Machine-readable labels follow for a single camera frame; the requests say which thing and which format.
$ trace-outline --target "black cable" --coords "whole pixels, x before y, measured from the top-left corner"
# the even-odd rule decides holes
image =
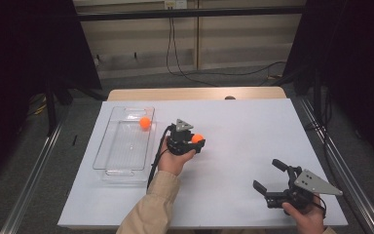
[[[312,202],[312,205],[314,205],[315,207],[317,207],[317,208],[319,208],[323,211],[323,219],[325,219],[326,218],[326,211],[327,211],[326,203],[318,195],[314,194],[314,196],[321,200],[321,202],[323,203],[323,206],[321,206],[320,204],[317,204],[316,202]]]
[[[150,176],[148,176],[148,182],[147,182],[147,190],[148,190],[148,187],[150,186],[151,181],[153,180],[154,173],[156,172],[157,166],[159,165],[161,156],[168,150],[166,149],[165,151],[160,153],[166,134],[168,130],[170,130],[171,128],[172,126],[167,126],[166,129],[164,130],[163,136],[160,139],[160,146],[159,146],[159,149],[157,150],[156,158],[154,159],[154,163],[151,164]]]
[[[251,75],[251,74],[256,74],[256,73],[259,73],[261,71],[264,71],[264,70],[268,70],[268,74],[269,74],[269,69],[270,67],[276,65],[276,64],[286,64],[285,61],[276,61],[276,62],[273,62],[263,68],[260,68],[258,70],[255,70],[255,71],[250,71],[250,72],[246,72],[246,73],[224,73],[224,72],[203,72],[203,71],[196,71],[196,72],[183,72],[180,68],[180,64],[178,62],[178,55],[177,55],[177,47],[175,45],[175,29],[174,29],[174,21],[173,21],[173,18],[170,18],[169,19],[169,22],[170,22],[170,26],[169,26],[169,37],[168,37],[168,48],[167,48],[167,57],[166,57],[166,65],[167,65],[167,70],[168,72],[171,74],[171,75],[175,75],[175,76],[183,76],[185,77],[186,79],[190,80],[190,81],[193,81],[193,82],[199,82],[199,83],[203,83],[203,84],[206,84],[206,85],[210,85],[210,86],[214,86],[214,87],[218,87],[214,84],[210,84],[208,82],[204,82],[204,81],[199,81],[199,80],[194,80],[194,79],[191,79],[189,77],[187,77],[187,75],[227,75],[227,76],[245,76],[245,75]],[[169,53],[169,46],[171,44],[171,35],[172,35],[172,42],[173,42],[173,46],[174,46],[174,52],[175,52],[175,58],[176,58],[176,61],[177,61],[177,66],[178,66],[178,70],[180,71],[181,74],[177,74],[177,73],[174,73],[172,72],[171,70],[169,70],[169,67],[168,67],[168,53]],[[263,81],[261,84],[259,84],[258,86],[261,86],[263,85],[264,83],[266,83],[267,79],[265,81]]]
[[[171,44],[171,35],[172,35],[172,42],[173,42],[173,45],[174,45],[175,59],[177,60],[178,70],[180,71],[181,75],[176,74],[176,73],[173,73],[173,72],[169,69],[169,67],[168,67],[168,53],[169,53],[169,45]],[[214,84],[211,84],[211,83],[208,83],[208,82],[205,82],[205,81],[199,81],[199,80],[191,79],[190,77],[187,76],[187,74],[185,74],[185,73],[181,70],[181,67],[180,67],[180,64],[179,64],[179,61],[178,61],[177,47],[175,46],[174,20],[173,20],[172,18],[169,19],[169,37],[168,37],[168,48],[167,48],[166,64],[167,64],[167,70],[168,70],[168,72],[169,72],[171,75],[175,75],[175,76],[183,76],[184,78],[186,78],[186,79],[189,80],[189,81],[193,81],[193,82],[197,82],[197,83],[202,83],[202,84],[209,85],[209,86],[212,86],[212,87],[218,87],[217,85],[214,85]]]
[[[39,107],[38,108],[36,108],[34,111],[32,111],[32,112],[30,112],[30,113],[27,113],[26,114],[26,117],[29,117],[29,116],[31,116],[31,115],[33,115],[33,114],[40,114],[43,110],[44,110],[44,108],[47,106],[47,100],[44,98],[43,100],[42,100],[42,102],[41,102],[41,104],[39,105]]]
[[[323,132],[323,155],[324,155],[324,159],[325,159],[327,168],[329,169],[332,177],[334,178],[334,181],[336,183],[336,187],[340,188],[341,186],[340,186],[340,184],[339,184],[339,182],[338,182],[338,180],[336,178],[336,175],[335,175],[335,172],[333,171],[333,168],[331,167],[331,164],[330,164],[330,161],[329,161],[329,155],[327,154],[327,140],[329,138],[328,124],[329,124],[330,119],[332,118],[332,114],[333,114],[333,111],[332,111],[332,96],[331,96],[331,93],[330,93],[329,89],[327,89],[326,98],[325,98],[325,105],[324,106],[325,107],[324,107],[324,113],[323,113],[324,114],[323,125],[322,126],[316,126],[315,129],[322,129],[322,132]],[[363,224],[361,223],[359,217],[354,212],[354,208],[353,208],[351,202],[346,197],[346,193],[343,193],[342,197],[345,200],[346,204],[348,205],[349,209],[354,214],[354,217],[355,217],[357,223],[359,224],[360,228],[362,229],[363,233],[367,233],[367,231],[366,231],[365,227],[363,226]]]
[[[276,64],[286,64],[285,61],[276,61],[276,62],[273,62],[263,68],[260,68],[260,69],[257,69],[255,71],[250,71],[250,72],[246,72],[246,73],[223,73],[223,72],[202,72],[202,71],[197,71],[197,72],[191,72],[191,73],[186,73],[187,75],[234,75],[234,76],[245,76],[245,75],[252,75],[252,74],[256,74],[256,73],[259,73],[261,71],[264,71],[266,69],[269,69],[270,67],[276,65]]]

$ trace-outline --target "metal frame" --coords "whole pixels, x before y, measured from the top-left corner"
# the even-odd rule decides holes
[[[187,10],[156,10],[138,12],[113,13],[80,13],[79,21],[95,20],[140,20],[166,18],[196,18],[196,17],[231,17],[256,15],[292,15],[305,12],[304,6],[291,7],[259,7],[259,8],[228,8],[228,9],[187,9]]]
[[[47,139],[44,143],[44,146],[42,147],[41,153],[38,156],[35,166],[33,167],[25,186],[20,192],[17,202],[14,204],[10,214],[8,215],[8,218],[6,219],[4,226],[0,231],[0,234],[17,233],[23,216],[25,215],[25,212],[28,208],[29,202],[32,199],[36,186],[38,185],[41,174],[56,145],[56,140],[68,115],[68,110],[69,106],[63,106],[62,110],[59,111],[61,115],[60,120],[57,123],[53,134],[51,136],[47,136]]]
[[[326,132],[323,128],[318,127],[318,123],[316,122],[315,114],[311,103],[305,98],[302,98],[301,102],[303,108],[306,111],[307,116],[312,121],[312,123],[315,123],[314,127],[317,127],[316,132],[318,134],[318,137],[322,142],[324,142]],[[327,135],[326,137],[325,147],[328,152],[330,160],[332,161],[342,180],[345,182],[350,194],[356,202],[357,207],[359,208],[362,216],[366,220],[368,227],[372,230],[372,233],[374,233],[374,206],[372,205],[372,203],[370,202],[369,198],[366,196],[360,185],[357,183],[354,175],[351,173],[351,170],[349,169],[341,153],[336,148],[335,143],[329,135]]]

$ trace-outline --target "person's hand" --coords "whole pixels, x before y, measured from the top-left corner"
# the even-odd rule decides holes
[[[163,153],[159,162],[159,171],[171,173],[173,175],[180,175],[184,164],[192,159],[196,154],[196,150],[192,149],[183,155],[173,155],[167,148],[167,136],[163,141],[161,152]]]
[[[320,198],[317,196],[314,196],[314,202],[320,205]],[[294,218],[300,234],[323,233],[323,211],[318,207],[309,205],[305,213],[300,213],[289,203],[283,203],[281,206]]]

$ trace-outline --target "wall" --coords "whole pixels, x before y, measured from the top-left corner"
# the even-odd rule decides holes
[[[162,10],[164,1],[76,0],[78,13]],[[189,9],[301,6],[305,0],[188,0]],[[174,19],[182,70],[265,65],[286,60],[300,15]],[[82,22],[90,49],[100,57],[100,78],[176,71],[169,19]]]

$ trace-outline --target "sleeve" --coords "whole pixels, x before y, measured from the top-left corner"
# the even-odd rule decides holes
[[[323,234],[336,234],[336,232],[331,227],[327,227]]]
[[[177,176],[159,171],[147,194],[124,218],[117,234],[165,234],[172,217],[172,204],[180,188]]]

